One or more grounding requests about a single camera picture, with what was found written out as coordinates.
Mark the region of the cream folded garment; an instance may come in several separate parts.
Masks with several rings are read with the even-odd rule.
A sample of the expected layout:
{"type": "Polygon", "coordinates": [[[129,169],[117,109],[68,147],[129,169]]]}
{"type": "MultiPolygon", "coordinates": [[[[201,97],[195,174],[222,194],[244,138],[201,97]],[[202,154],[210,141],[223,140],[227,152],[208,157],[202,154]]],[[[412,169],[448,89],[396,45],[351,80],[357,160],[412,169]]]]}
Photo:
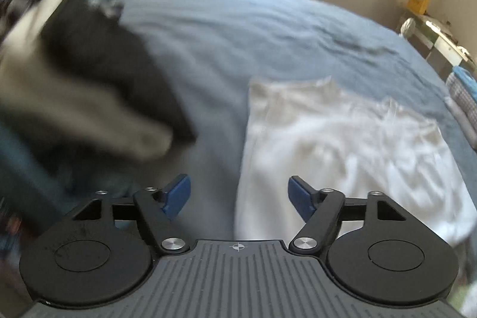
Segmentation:
{"type": "Polygon", "coordinates": [[[144,162],[164,156],[166,124],[128,108],[111,88],[69,76],[50,63],[41,28],[62,0],[41,0],[1,43],[1,113],[24,131],[68,139],[144,162]]]}

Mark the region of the grey bed blanket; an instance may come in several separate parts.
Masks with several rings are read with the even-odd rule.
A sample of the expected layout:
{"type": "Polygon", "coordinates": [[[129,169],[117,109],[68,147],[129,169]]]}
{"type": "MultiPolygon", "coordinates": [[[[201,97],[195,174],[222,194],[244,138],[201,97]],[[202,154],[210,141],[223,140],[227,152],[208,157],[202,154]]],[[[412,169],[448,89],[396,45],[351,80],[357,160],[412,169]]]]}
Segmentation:
{"type": "Polygon", "coordinates": [[[252,81],[332,79],[370,100],[392,98],[435,120],[475,205],[476,155],[445,106],[443,81],[391,30],[316,0],[119,0],[119,23],[138,35],[196,129],[149,163],[79,153],[82,189],[130,193],[178,173],[192,178],[181,217],[191,234],[236,238],[235,207],[252,81]]]}

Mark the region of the white green side table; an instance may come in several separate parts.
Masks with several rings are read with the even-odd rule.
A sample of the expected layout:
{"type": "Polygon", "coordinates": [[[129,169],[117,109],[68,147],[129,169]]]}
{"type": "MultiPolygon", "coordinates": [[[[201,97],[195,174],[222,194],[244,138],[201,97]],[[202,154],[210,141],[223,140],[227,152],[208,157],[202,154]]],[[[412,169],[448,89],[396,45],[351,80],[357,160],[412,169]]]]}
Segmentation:
{"type": "Polygon", "coordinates": [[[463,46],[458,45],[450,30],[435,18],[403,8],[397,32],[409,18],[415,21],[416,28],[408,41],[443,81],[451,74],[454,66],[460,66],[470,72],[472,77],[476,77],[476,59],[463,46]]]}

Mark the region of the white footboard bedpost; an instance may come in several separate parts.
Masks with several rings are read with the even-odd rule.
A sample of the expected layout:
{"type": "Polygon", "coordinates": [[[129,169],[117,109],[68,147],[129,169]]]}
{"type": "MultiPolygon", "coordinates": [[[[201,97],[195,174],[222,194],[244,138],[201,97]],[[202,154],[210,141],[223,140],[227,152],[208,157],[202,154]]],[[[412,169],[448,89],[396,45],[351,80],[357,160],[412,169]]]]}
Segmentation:
{"type": "Polygon", "coordinates": [[[409,40],[415,33],[416,21],[413,17],[407,18],[399,29],[399,35],[405,40],[409,40]]]}

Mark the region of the light blue folded cloth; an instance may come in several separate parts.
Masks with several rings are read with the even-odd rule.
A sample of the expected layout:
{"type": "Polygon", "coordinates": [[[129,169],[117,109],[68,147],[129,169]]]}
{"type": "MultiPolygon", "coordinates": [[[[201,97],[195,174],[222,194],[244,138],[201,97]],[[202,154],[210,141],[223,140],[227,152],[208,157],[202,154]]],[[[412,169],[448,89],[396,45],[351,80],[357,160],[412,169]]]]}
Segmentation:
{"type": "Polygon", "coordinates": [[[463,87],[467,92],[473,97],[474,100],[477,99],[477,81],[473,78],[472,74],[463,67],[454,66],[453,73],[457,79],[461,82],[463,87]]]}

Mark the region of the plaid dark garment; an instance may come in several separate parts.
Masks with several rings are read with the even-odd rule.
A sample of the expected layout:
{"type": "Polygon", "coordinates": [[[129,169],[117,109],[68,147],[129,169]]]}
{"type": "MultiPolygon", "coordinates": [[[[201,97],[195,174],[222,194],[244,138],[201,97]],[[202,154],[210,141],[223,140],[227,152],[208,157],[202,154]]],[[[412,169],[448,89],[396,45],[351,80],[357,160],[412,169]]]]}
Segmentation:
{"type": "Polygon", "coordinates": [[[32,9],[45,10],[46,42],[76,42],[117,27],[124,5],[114,0],[1,0],[1,39],[32,9]]]}

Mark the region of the black folded garment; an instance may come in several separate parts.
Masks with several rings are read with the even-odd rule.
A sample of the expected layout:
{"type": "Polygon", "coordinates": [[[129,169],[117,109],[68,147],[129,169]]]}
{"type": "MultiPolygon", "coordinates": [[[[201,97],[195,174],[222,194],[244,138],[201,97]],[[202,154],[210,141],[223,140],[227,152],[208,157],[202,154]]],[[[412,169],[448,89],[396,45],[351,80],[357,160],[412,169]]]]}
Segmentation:
{"type": "Polygon", "coordinates": [[[136,112],[169,125],[174,136],[197,138],[171,82],[142,39],[87,0],[62,0],[41,31],[52,62],[68,73],[115,89],[136,112]]]}

